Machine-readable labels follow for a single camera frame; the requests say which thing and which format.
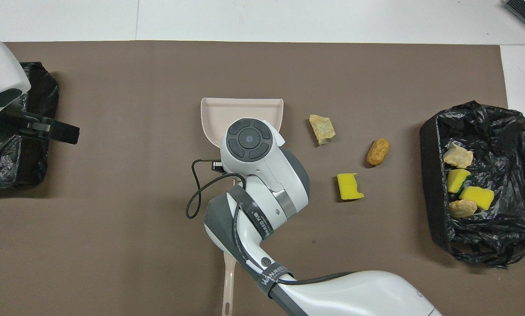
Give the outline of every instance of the beige food scrap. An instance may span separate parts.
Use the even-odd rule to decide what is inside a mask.
[[[385,138],[377,138],[367,154],[366,161],[372,166],[377,166],[385,160],[391,145]]]
[[[475,214],[477,204],[470,200],[459,200],[449,204],[449,214],[453,218],[468,217]]]
[[[444,154],[444,162],[446,164],[456,166],[457,168],[465,169],[471,166],[473,161],[473,152],[461,148],[454,143],[451,143],[450,149]]]
[[[331,138],[335,136],[335,132],[330,118],[311,114],[309,116],[309,122],[311,123],[319,145],[325,145],[331,142]]]

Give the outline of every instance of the gray circular button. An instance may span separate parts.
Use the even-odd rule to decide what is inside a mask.
[[[239,144],[246,149],[253,149],[261,142],[259,132],[253,128],[246,128],[239,134]]]

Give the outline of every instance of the white table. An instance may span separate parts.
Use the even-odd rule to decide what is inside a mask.
[[[0,1],[0,40],[494,44],[525,115],[525,25],[499,0]]]

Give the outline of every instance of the robotic arm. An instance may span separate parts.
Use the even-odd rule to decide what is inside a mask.
[[[24,112],[15,102],[30,90],[30,82],[12,52],[0,42],[0,142],[17,134],[38,140],[77,144],[79,128]]]
[[[411,284],[388,272],[293,278],[259,244],[307,205],[307,173],[281,148],[284,139],[266,121],[233,122],[221,144],[224,170],[240,174],[245,182],[210,201],[206,232],[289,315],[440,315]]]

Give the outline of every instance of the round button pad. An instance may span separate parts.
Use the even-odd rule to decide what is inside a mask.
[[[229,126],[226,145],[229,152],[242,162],[256,162],[270,151],[272,132],[262,121],[241,118]]]

